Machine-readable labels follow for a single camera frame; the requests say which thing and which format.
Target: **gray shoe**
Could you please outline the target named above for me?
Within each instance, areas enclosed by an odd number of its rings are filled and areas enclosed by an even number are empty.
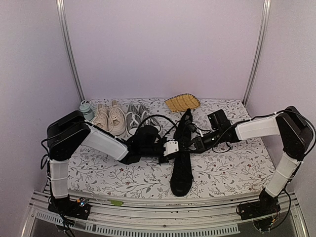
[[[137,108],[134,104],[130,103],[126,114],[127,131],[130,135],[134,135],[140,122],[141,118],[138,114]]]
[[[148,116],[151,115],[149,110],[142,103],[139,103],[138,113],[139,113],[139,116],[141,118],[141,121],[143,121],[145,118],[147,118]],[[150,118],[150,119],[146,120],[144,125],[154,126],[155,128],[158,129],[159,132],[161,130],[161,127],[160,127],[159,123],[157,122],[157,120],[155,118]]]

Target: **leaf pattern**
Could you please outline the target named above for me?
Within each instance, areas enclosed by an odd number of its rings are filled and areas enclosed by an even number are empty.
[[[128,104],[143,103],[152,114],[161,114],[177,122],[182,113],[171,113],[164,99],[118,99],[123,111]],[[201,107],[192,111],[194,123],[202,129],[210,129],[207,115],[223,109],[227,117],[237,122],[249,118],[239,100],[200,99]],[[111,100],[91,100],[93,109],[97,104],[110,105]],[[172,125],[163,118],[161,135]],[[128,133],[121,138],[127,139]],[[194,182],[190,192],[183,198],[209,198],[255,192],[271,179],[274,165],[261,140],[249,139],[231,144],[232,149],[218,154],[208,151],[192,154],[191,163]],[[214,148],[216,152],[227,150],[226,144]],[[129,198],[178,198],[170,189],[173,161],[158,164],[154,158],[142,158],[139,163],[124,165],[106,154],[80,146],[69,161],[68,185],[71,190],[107,196]]]

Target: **ventilation grille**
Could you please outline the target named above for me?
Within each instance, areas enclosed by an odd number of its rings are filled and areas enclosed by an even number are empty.
[[[56,225],[62,225],[63,222],[63,220],[59,216],[50,213],[48,214],[42,211],[37,212],[37,218]],[[230,225],[201,230],[150,231],[119,229],[86,223],[83,229],[79,229],[76,227],[74,227],[73,229],[110,237],[220,237],[240,233],[240,231],[238,230],[238,225]]]

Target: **white wall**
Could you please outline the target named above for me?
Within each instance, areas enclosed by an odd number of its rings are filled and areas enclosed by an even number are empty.
[[[294,105],[316,125],[316,1],[274,0],[267,37],[248,110],[262,115]],[[278,163],[279,138],[265,139]],[[316,150],[292,184],[310,236],[316,236]]]
[[[79,99],[55,0],[0,3],[0,236],[20,235],[40,170],[47,126]]]
[[[67,0],[87,99],[241,99],[262,0]]]

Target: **teal container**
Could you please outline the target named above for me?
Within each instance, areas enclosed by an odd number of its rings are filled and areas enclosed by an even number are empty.
[[[86,100],[83,100],[79,106],[80,111],[83,113],[83,116],[86,120],[92,121],[94,118],[94,112],[91,108],[91,105]]]

